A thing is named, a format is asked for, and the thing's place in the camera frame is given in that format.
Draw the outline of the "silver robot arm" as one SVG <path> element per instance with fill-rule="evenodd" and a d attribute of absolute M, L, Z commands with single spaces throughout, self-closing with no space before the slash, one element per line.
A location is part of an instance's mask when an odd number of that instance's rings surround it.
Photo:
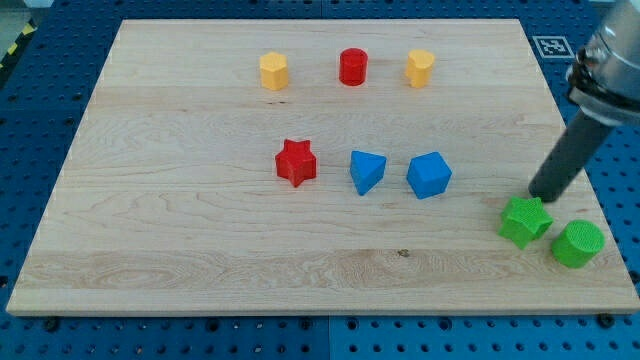
<path fill-rule="evenodd" d="M 567 71 L 569 98 L 609 126 L 639 124 L 639 0 L 618 1 Z"/>

